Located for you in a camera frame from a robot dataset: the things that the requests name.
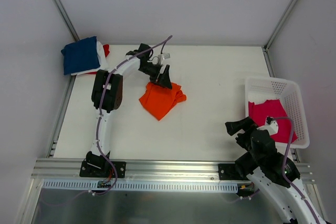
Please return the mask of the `orange t shirt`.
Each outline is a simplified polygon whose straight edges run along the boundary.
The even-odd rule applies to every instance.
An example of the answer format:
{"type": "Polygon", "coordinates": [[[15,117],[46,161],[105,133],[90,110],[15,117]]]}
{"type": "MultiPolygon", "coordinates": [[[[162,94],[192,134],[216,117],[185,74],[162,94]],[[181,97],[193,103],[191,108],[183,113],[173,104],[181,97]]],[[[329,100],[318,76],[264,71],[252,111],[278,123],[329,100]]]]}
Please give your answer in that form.
{"type": "Polygon", "coordinates": [[[140,104],[158,121],[163,119],[178,103],[187,100],[181,86],[172,83],[172,89],[163,88],[159,85],[149,82],[146,85],[146,91],[139,98],[140,104]]]}

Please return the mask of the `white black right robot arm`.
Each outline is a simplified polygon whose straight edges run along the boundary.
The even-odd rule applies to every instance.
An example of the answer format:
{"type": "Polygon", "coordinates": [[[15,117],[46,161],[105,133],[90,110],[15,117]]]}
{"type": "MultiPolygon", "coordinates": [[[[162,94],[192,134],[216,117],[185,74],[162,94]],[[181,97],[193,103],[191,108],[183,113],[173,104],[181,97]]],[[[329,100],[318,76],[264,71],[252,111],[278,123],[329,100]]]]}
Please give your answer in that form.
{"type": "Polygon", "coordinates": [[[235,160],[235,174],[248,179],[278,212],[283,223],[326,223],[313,206],[304,189],[299,170],[288,158],[294,122],[287,116],[268,117],[258,126],[250,117],[226,122],[226,131],[246,152],[235,160]],[[273,135],[278,133],[278,121],[290,123],[288,143],[284,153],[277,151],[273,135]]]}

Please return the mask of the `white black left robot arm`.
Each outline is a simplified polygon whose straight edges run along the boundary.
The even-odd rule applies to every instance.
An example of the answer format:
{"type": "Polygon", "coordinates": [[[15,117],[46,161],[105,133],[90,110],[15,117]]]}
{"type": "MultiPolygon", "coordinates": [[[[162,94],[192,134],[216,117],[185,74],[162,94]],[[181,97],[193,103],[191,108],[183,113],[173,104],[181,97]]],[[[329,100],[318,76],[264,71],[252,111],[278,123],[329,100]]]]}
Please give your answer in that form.
{"type": "Polygon", "coordinates": [[[110,154],[111,120],[114,111],[122,103],[123,81],[135,71],[149,76],[149,81],[164,90],[172,89],[169,75],[169,65],[163,61],[170,58],[169,53],[160,52],[154,63],[151,55],[154,47],[140,44],[139,48],[126,53],[125,58],[112,70],[99,70],[96,74],[91,101],[97,112],[95,139],[90,151],[86,154],[85,162],[99,177],[108,174],[110,165],[107,161],[110,154]]]}

